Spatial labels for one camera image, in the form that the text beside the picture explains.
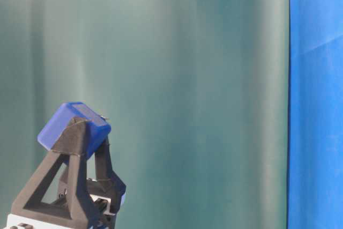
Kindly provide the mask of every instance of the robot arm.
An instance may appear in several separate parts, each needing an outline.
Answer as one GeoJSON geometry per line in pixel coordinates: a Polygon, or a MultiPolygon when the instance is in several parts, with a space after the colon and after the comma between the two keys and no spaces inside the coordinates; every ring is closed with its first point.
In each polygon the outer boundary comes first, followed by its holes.
{"type": "Polygon", "coordinates": [[[11,229],[114,229],[126,186],[113,171],[109,124],[81,102],[63,104],[38,136],[49,151],[12,204],[11,229]],[[87,160],[95,153],[95,179],[87,160]],[[42,199],[62,164],[57,199],[42,199]]]}

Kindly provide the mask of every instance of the teal fabric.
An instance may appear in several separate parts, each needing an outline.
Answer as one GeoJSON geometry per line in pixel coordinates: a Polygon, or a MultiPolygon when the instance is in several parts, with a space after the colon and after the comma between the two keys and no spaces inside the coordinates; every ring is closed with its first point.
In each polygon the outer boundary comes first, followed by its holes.
{"type": "Polygon", "coordinates": [[[1,225],[45,154],[35,136],[83,101],[113,129],[117,228],[286,227],[288,0],[0,10],[1,225]]]}

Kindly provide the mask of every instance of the blue block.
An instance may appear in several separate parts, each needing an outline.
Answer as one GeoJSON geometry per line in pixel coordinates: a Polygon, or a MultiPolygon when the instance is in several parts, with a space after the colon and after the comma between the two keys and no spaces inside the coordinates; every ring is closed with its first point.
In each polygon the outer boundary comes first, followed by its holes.
{"type": "Polygon", "coordinates": [[[91,140],[87,150],[87,159],[90,158],[111,132],[111,126],[82,102],[62,104],[38,134],[38,142],[47,150],[51,150],[69,121],[75,116],[89,120],[91,140]]]}

